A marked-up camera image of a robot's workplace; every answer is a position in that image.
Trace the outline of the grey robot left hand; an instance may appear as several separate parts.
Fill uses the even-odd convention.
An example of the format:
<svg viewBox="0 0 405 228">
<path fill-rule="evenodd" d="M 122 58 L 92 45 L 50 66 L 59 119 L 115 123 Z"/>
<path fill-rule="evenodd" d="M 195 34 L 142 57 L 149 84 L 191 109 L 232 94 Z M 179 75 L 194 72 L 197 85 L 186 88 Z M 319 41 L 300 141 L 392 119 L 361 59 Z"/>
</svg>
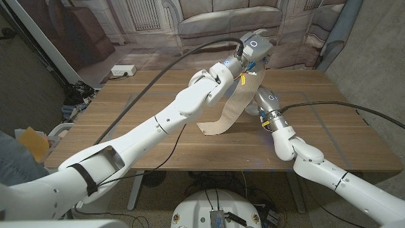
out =
<svg viewBox="0 0 405 228">
<path fill-rule="evenodd" d="M 242 56 L 246 59 L 248 72 L 262 71 L 270 60 L 273 44 L 265 37 L 266 34 L 267 30 L 260 28 L 240 38 L 244 44 Z"/>
</svg>

